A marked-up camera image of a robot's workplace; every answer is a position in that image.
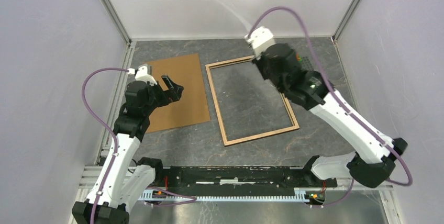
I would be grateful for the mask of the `wooden picture frame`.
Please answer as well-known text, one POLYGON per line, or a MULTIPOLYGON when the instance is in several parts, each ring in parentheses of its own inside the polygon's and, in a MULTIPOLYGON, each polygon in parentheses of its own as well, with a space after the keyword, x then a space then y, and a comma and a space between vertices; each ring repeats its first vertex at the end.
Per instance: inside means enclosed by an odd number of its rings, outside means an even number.
POLYGON ((299 129, 290 102, 262 82, 252 56, 205 66, 224 146, 299 129))

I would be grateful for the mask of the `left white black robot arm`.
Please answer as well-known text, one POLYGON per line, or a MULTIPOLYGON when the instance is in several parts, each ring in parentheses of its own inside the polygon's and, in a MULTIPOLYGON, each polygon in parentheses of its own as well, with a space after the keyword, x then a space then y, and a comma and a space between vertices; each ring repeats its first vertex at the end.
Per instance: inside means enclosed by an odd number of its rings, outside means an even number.
POLYGON ((113 143, 93 189, 84 201, 77 201, 72 215, 77 223, 128 223, 129 214, 149 186, 164 181, 162 162, 141 158, 129 179, 126 175, 155 109, 181 99, 184 87, 162 76, 163 90, 152 76, 138 77, 125 90, 125 102, 112 129, 113 143))

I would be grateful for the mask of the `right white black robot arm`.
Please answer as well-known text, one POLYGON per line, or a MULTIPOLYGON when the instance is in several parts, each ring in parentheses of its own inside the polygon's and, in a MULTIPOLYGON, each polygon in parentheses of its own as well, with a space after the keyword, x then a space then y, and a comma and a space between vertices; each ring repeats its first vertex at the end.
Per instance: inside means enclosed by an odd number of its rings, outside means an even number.
POLYGON ((306 185, 341 177, 376 188, 389 179, 408 146, 404 139, 393 139, 371 126, 321 73, 304 69, 287 43, 255 49, 252 63, 279 93, 329 124, 354 148, 339 156, 313 156, 302 172, 306 185))

